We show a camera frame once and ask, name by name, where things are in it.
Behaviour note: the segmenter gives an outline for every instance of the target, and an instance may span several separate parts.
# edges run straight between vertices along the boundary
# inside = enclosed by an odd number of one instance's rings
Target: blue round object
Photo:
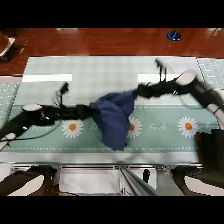
[[[169,32],[167,34],[167,37],[170,39],[170,40],[173,40],[173,41],[179,41],[181,40],[181,34],[176,32],[176,31],[172,31],[172,32]]]

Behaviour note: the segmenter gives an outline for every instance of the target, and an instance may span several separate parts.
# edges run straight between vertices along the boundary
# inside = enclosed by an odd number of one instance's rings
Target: blue cloth
[[[93,119],[103,135],[106,146],[123,150],[130,129],[128,117],[134,111],[136,90],[123,93],[109,93],[89,105],[95,109]]]

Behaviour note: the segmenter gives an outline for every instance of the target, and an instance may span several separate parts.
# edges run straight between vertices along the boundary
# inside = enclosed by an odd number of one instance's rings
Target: daisy
[[[135,138],[136,136],[139,136],[141,134],[142,125],[138,119],[135,119],[134,117],[130,118],[130,130],[128,132],[128,137]]]
[[[82,134],[83,126],[84,124],[81,120],[65,121],[62,124],[63,135],[65,135],[66,138],[76,138]]]
[[[198,131],[198,124],[194,118],[186,116],[179,119],[177,127],[179,131],[182,131],[182,135],[189,138],[193,137]]]

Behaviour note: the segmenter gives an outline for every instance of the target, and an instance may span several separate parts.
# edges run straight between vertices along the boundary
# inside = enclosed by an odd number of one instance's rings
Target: wooden floor
[[[172,42],[167,32],[179,31],[182,40]],[[23,74],[30,56],[157,55],[224,58],[222,28],[17,28],[3,29],[17,35],[20,46],[0,62],[0,75]]]

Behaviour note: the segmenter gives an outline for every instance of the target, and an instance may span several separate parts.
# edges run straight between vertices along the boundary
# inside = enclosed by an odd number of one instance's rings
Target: daisy print
[[[84,124],[81,120],[69,120],[65,121],[62,124],[63,135],[66,138],[76,138],[82,134]]]
[[[130,118],[130,130],[128,132],[128,137],[135,138],[136,136],[139,136],[141,134],[142,125],[140,121],[134,117]]]
[[[177,127],[179,128],[178,130],[182,132],[182,135],[188,138],[193,137],[198,131],[197,121],[195,121],[194,118],[186,116],[179,119]]]

